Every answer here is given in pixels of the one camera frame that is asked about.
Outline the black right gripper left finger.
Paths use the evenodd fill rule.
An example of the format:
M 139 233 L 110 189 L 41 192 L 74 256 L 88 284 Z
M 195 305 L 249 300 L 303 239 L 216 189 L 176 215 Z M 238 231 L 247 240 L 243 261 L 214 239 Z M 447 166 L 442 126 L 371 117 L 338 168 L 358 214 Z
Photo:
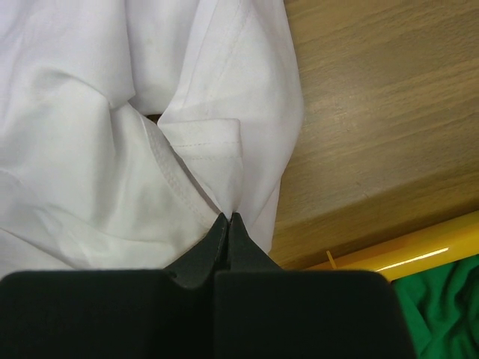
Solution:
M 181 288 L 197 290 L 225 267 L 228 258 L 228 219 L 220 214 L 207 234 L 185 254 L 164 268 Z

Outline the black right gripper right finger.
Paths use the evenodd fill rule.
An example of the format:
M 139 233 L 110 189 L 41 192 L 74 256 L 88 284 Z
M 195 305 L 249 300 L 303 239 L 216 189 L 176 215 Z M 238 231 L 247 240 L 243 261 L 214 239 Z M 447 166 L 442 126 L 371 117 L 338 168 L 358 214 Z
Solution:
M 228 268 L 234 272 L 281 270 L 281 267 L 250 238 L 238 212 L 231 216 L 228 231 Z

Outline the white t shirt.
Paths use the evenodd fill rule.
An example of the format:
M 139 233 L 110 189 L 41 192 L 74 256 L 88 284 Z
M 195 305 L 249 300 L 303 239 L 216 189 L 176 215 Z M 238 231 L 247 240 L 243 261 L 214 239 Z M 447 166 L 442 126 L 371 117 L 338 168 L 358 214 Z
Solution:
M 1 274 L 269 251 L 303 118 L 282 1 L 3 1 Z

